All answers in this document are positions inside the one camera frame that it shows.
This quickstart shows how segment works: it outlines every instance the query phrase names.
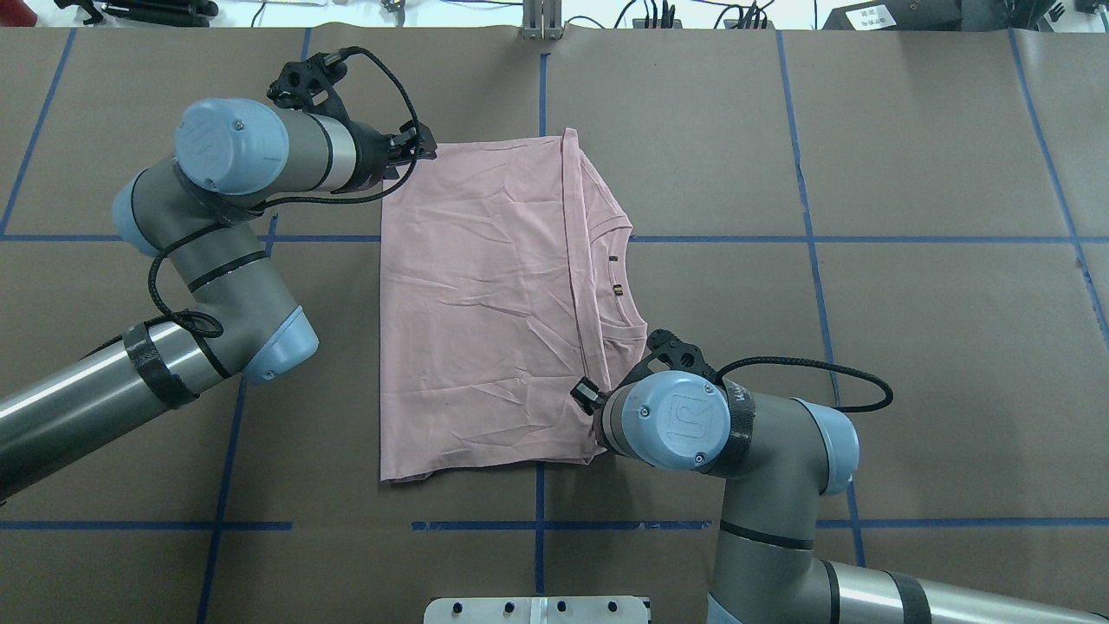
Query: pink shirt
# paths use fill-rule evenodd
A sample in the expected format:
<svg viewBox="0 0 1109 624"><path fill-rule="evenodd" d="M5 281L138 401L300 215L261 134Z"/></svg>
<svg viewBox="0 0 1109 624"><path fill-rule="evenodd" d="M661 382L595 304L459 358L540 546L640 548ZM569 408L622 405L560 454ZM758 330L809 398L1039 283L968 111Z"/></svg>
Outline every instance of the pink shirt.
<svg viewBox="0 0 1109 624"><path fill-rule="evenodd" d="M643 352L630 234L574 130L420 162L381 212L381 480L601 453L570 389Z"/></svg>

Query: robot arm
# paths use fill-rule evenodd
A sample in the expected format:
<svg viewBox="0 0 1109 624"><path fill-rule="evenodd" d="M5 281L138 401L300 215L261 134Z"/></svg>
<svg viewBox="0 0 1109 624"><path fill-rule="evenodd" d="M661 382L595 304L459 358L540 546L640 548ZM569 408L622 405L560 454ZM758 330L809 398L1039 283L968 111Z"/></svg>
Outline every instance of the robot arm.
<svg viewBox="0 0 1109 624"><path fill-rule="evenodd" d="M346 73L345 59L363 52L347 48L287 63L268 93L282 110L241 99L201 100L185 110L174 154L124 186L112 213L123 238L154 256L151 284L169 258L196 304L170 310L152 285L163 317L0 400L0 501L225 379L242 372L263 383L316 351L304 310L246 222L286 201L369 201L383 193L265 200L364 190L398 165L435 156L403 88L413 119L400 133L349 120L334 83Z"/></svg>
<svg viewBox="0 0 1109 624"><path fill-rule="evenodd" d="M609 450L728 481L709 624L1105 624L1092 613L815 559L820 497L844 492L858 468L847 417L752 393L670 333L652 334L648 348L612 393L582 380L571 395ZM653 360L671 370L651 372Z"/></svg>

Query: folded t-shirt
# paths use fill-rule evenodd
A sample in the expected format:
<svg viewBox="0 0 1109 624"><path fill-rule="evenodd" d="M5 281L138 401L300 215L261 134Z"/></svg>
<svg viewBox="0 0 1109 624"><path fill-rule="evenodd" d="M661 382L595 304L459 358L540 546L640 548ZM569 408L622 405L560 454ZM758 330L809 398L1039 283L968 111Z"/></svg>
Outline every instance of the folded t-shirt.
<svg viewBox="0 0 1109 624"><path fill-rule="evenodd" d="M381 208L381 480L601 453L570 398L639 361L631 222L568 129L440 144Z"/></svg>

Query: metal bracket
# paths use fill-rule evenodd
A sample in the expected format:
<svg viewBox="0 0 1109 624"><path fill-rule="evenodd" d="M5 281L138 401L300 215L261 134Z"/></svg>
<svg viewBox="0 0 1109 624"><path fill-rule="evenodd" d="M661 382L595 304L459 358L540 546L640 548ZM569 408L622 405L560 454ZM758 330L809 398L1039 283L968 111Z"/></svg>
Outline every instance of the metal bracket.
<svg viewBox="0 0 1109 624"><path fill-rule="evenodd" d="M650 624L649 605L633 596L437 599L424 624Z"/></svg>
<svg viewBox="0 0 1109 624"><path fill-rule="evenodd" d="M525 39L562 39L562 0L523 0Z"/></svg>

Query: light blue joint cap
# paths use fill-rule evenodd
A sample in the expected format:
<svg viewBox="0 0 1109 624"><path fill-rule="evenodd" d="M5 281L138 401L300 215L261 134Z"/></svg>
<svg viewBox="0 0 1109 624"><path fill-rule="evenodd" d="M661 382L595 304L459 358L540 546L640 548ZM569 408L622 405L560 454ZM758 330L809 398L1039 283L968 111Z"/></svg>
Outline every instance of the light blue joint cap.
<svg viewBox="0 0 1109 624"><path fill-rule="evenodd" d="M631 451L665 470L708 464L720 454L731 430L720 389L681 371L654 374L637 383L628 393L620 423Z"/></svg>
<svg viewBox="0 0 1109 624"><path fill-rule="evenodd" d="M139 223L135 223L134 204L131 202L139 175L132 177L128 182L128 185L123 186L123 190L120 191L120 194L115 195L115 201L112 202L112 222L115 223L115 231L123 236L124 241L131 243L131 246L138 248L144 255L154 257L157 255L157 249L139 231Z"/></svg>
<svg viewBox="0 0 1109 624"><path fill-rule="evenodd" d="M858 434L843 412L794 398L813 416L824 439L824 450L828 456L828 483L822 497L838 494L851 485L852 477L858 470Z"/></svg>
<svg viewBox="0 0 1109 624"><path fill-rule="evenodd" d="M319 339L304 316L304 307L297 305L246 365L243 376L251 383L266 383L311 358L318 347Z"/></svg>
<svg viewBox="0 0 1109 624"><path fill-rule="evenodd" d="M177 163L197 186L225 195L265 188L288 162L288 131L262 102L208 98L185 109Z"/></svg>
<svg viewBox="0 0 1109 624"><path fill-rule="evenodd" d="M728 610L720 606L716 599L709 594L709 618L705 620L705 624L743 624L735 618L734 615L728 613Z"/></svg>

